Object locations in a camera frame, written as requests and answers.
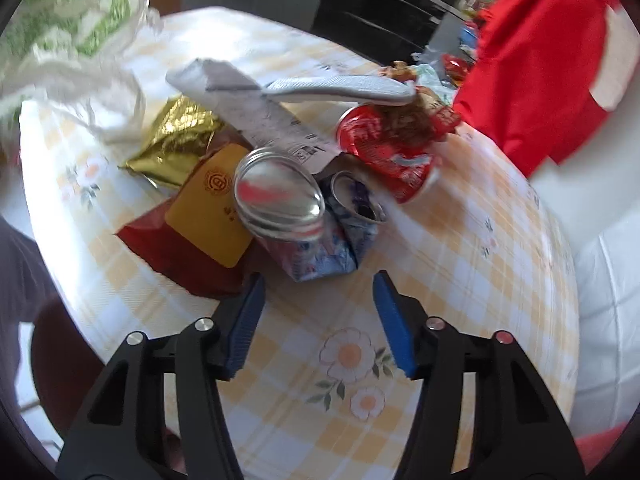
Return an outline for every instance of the gold foil bag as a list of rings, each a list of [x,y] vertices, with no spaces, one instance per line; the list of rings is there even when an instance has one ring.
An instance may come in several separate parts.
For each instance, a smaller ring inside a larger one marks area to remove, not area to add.
[[[217,115],[188,97],[169,99],[151,124],[142,150],[121,168],[160,186],[180,187],[224,126]]]

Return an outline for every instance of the checkered tablecloth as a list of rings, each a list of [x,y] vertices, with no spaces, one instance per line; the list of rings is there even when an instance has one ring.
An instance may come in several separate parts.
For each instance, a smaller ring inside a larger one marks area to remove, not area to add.
[[[227,59],[260,83],[280,76],[365,74],[376,66],[329,41],[226,9],[169,16],[142,32],[124,64],[146,94],[150,122],[175,94],[170,68],[195,57]],[[290,110],[331,135],[348,104]],[[114,232],[167,197],[117,168],[137,146],[104,146],[58,112],[25,103],[24,183],[33,231],[66,306],[105,361],[127,333],[179,332],[216,302],[154,273]],[[420,384],[394,365],[372,302],[387,269],[402,294],[461,332],[510,330],[565,417],[578,357],[577,293],[570,250],[555,219],[496,146],[469,127],[441,147],[441,179],[415,202],[387,202],[390,222],[348,276],[293,283],[269,262],[268,304],[244,369],[221,384],[242,469],[264,480],[390,479]],[[465,383],[470,393],[472,379]],[[175,391],[167,387],[176,429]],[[472,402],[465,397],[458,453],[466,463]]]

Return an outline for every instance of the logo on label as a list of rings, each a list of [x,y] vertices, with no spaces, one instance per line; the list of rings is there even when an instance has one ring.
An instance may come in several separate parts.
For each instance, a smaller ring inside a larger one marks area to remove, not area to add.
[[[231,189],[231,178],[224,170],[213,168],[204,176],[204,189],[213,195],[224,195]]]

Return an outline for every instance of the silver bolt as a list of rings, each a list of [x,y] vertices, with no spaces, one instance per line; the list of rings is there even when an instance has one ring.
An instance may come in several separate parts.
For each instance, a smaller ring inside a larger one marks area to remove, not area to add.
[[[500,332],[495,333],[495,338],[498,340],[498,343],[502,343],[503,345],[510,345],[513,343],[513,335],[505,330],[500,330]]]
[[[196,330],[200,330],[201,332],[206,332],[207,330],[211,330],[213,328],[213,321],[209,317],[201,317],[196,321]]]
[[[446,325],[441,317],[434,316],[427,320],[427,328],[430,330],[442,330]]]
[[[142,343],[144,338],[145,335],[142,332],[131,332],[127,336],[127,344],[131,346],[139,345],[140,343]]]

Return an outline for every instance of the yellow label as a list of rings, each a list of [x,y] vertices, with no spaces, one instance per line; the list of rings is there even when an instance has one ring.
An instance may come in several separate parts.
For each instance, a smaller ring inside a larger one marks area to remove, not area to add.
[[[205,162],[164,215],[174,230],[224,267],[233,267],[252,235],[234,204],[234,171],[249,151],[229,144]]]

